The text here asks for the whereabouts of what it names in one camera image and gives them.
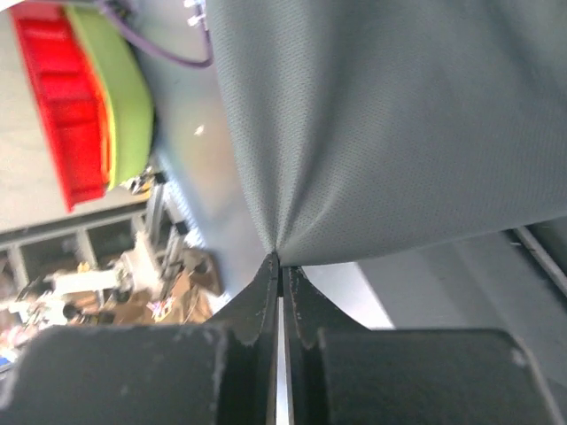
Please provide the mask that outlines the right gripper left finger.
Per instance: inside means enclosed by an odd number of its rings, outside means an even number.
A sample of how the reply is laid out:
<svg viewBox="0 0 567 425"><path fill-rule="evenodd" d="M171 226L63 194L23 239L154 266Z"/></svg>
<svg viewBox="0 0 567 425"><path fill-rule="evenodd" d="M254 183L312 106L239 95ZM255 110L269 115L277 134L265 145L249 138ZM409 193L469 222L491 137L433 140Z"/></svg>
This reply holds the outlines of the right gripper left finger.
<svg viewBox="0 0 567 425"><path fill-rule="evenodd" d="M272 424L279 261L202 324L58 326L1 383L4 424Z"/></svg>

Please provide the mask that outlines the grey t-shirt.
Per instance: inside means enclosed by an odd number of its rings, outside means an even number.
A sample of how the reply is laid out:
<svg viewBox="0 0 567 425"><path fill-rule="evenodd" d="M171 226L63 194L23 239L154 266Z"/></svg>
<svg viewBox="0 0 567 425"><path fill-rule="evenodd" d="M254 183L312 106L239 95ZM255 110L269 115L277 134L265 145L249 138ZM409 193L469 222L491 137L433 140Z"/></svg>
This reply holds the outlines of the grey t-shirt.
<svg viewBox="0 0 567 425"><path fill-rule="evenodd" d="M566 213L563 1L210 1L266 251L384 256Z"/></svg>

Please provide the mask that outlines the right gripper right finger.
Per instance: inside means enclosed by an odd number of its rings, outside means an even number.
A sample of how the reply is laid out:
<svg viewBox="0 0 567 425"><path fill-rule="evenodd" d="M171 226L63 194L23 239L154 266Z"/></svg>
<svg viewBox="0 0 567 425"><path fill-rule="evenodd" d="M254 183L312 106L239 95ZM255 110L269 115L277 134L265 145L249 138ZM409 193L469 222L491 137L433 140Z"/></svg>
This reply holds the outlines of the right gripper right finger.
<svg viewBox="0 0 567 425"><path fill-rule="evenodd" d="M530 353L490 328L370 330L281 272L298 424L561 424Z"/></svg>

